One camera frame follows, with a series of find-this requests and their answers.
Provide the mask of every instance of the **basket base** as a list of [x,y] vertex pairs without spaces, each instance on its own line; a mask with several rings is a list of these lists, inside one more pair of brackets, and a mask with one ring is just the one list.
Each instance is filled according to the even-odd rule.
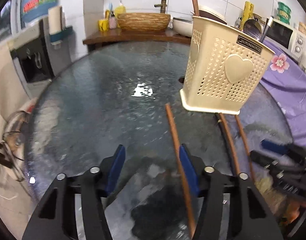
[[213,109],[213,108],[205,108],[205,107],[196,107],[196,106],[189,106],[185,100],[185,94],[183,89],[180,90],[181,100],[183,107],[188,111],[194,112],[206,112],[206,113],[223,113],[223,114],[234,114],[237,115],[240,111],[228,111],[228,110],[220,110],[220,109]]

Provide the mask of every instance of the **round table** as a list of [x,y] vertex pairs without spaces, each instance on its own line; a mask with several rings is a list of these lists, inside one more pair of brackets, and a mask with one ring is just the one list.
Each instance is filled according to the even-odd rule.
[[[58,173],[81,174],[123,144],[125,165],[105,210],[113,239],[189,239],[166,103],[171,104],[180,142],[191,154],[224,174],[232,173],[214,114],[182,107],[178,79],[185,75],[188,54],[189,46],[183,44],[122,42],[80,59],[53,80],[32,113],[25,144],[28,177],[35,178],[31,185],[37,198]],[[261,85],[240,117],[251,149],[264,138],[292,140],[277,103]],[[245,171],[245,152],[235,122],[228,120]],[[196,219],[201,201],[193,198]],[[77,228],[83,239],[79,207],[76,197]],[[229,201],[223,211],[223,239],[228,208]]]

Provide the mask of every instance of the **black label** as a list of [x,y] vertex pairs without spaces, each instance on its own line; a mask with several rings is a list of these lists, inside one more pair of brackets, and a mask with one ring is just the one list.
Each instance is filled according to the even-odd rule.
[[241,44],[244,47],[247,47],[253,51],[255,51],[258,54],[261,54],[262,48],[255,43],[243,38],[242,36],[238,36],[237,38],[237,44]]

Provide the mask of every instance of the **stacked green containers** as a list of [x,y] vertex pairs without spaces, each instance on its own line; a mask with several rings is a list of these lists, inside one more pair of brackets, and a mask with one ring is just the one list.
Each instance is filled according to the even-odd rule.
[[284,3],[278,2],[276,19],[290,25],[291,9]]

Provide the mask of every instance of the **pink flower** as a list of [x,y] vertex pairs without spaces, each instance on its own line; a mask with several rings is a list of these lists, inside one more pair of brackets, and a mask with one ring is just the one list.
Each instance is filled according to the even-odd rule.
[[287,57],[283,53],[280,54],[280,56],[275,55],[271,60],[273,64],[270,65],[270,68],[273,71],[277,70],[279,73],[283,73],[284,70],[287,70],[290,67],[290,64],[286,62],[286,60],[287,60]]

